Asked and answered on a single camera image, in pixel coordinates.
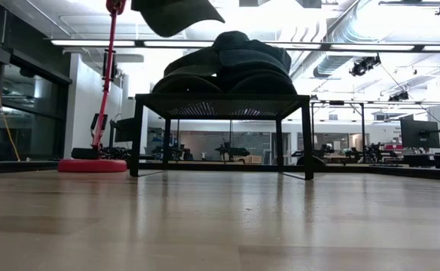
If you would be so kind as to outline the green baseball cap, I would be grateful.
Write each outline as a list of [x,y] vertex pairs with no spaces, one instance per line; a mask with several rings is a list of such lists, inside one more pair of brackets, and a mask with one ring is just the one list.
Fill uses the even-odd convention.
[[131,10],[139,12],[149,28],[163,38],[205,20],[225,22],[209,0],[131,0]]
[[152,93],[223,93],[215,76],[222,69],[217,51],[205,47],[171,62]]

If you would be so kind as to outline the black perforated metal shelf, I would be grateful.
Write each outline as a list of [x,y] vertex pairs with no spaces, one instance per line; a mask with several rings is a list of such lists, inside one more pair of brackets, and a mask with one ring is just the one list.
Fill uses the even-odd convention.
[[[137,178],[140,169],[193,170],[193,165],[170,165],[169,142],[172,120],[270,120],[274,121],[277,134],[277,164],[275,166],[199,165],[199,170],[253,171],[280,173],[287,171],[283,163],[282,120],[298,109],[301,110],[301,125],[304,140],[304,175],[307,180],[314,177],[313,146],[310,119],[310,97],[304,95],[249,95],[249,94],[137,94],[134,97],[133,145],[130,158],[130,176]],[[163,159],[157,165],[139,162],[144,109],[150,109],[165,120]]]

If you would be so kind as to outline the black computer monitor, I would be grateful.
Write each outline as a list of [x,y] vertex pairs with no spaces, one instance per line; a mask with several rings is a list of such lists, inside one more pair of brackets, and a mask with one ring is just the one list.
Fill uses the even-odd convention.
[[134,140],[136,120],[127,118],[114,124],[115,142],[132,142]]
[[401,120],[400,125],[404,148],[440,148],[436,122]]

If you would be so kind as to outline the red pole stand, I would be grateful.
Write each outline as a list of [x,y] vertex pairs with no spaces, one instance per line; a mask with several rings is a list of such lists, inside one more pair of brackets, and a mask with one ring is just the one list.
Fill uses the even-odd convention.
[[105,7],[110,13],[111,25],[109,32],[108,47],[103,57],[103,89],[102,101],[99,108],[99,113],[93,117],[92,128],[93,140],[91,148],[99,151],[99,159],[97,160],[79,160],[79,159],[62,159],[58,163],[59,172],[74,172],[74,173],[112,173],[125,172],[127,170],[127,163],[123,160],[108,160],[104,159],[102,155],[102,135],[106,125],[107,115],[105,114],[108,95],[112,82],[113,60],[115,57],[114,42],[117,18],[124,12],[127,0],[106,0]]

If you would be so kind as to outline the black power adapter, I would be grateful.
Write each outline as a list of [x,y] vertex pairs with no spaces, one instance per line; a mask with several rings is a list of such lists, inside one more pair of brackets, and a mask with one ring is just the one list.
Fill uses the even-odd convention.
[[79,160],[97,160],[99,151],[95,148],[73,148],[71,157]]

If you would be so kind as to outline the black ceiling spotlight cluster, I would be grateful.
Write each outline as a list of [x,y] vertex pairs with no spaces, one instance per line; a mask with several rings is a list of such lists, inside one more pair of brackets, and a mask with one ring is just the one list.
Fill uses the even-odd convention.
[[349,73],[353,77],[363,76],[366,72],[371,71],[375,66],[381,64],[380,56],[367,56],[363,57],[361,60],[354,62],[353,67],[349,70]]

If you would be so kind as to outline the long linear ceiling light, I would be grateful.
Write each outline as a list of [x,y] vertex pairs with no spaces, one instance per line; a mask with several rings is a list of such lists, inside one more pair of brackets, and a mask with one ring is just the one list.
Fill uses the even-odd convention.
[[[59,47],[107,47],[108,40],[51,39]],[[269,46],[291,51],[359,52],[359,53],[440,53],[440,44],[396,44],[396,43],[325,43],[325,42],[266,42]],[[189,40],[118,40],[115,47],[156,49],[200,49],[213,45],[213,41]]]

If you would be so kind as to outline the small black ceiling spotlight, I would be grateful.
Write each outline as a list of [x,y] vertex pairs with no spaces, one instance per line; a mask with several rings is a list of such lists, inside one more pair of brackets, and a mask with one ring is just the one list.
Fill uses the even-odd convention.
[[408,91],[400,91],[391,95],[388,99],[389,102],[402,102],[409,100],[410,96]]

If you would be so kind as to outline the black background frame stand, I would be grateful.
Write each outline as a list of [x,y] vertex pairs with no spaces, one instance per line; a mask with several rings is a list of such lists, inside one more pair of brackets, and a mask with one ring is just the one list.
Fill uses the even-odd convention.
[[330,143],[340,153],[345,141],[348,148],[363,152],[367,143],[365,106],[360,101],[311,101],[313,146]]

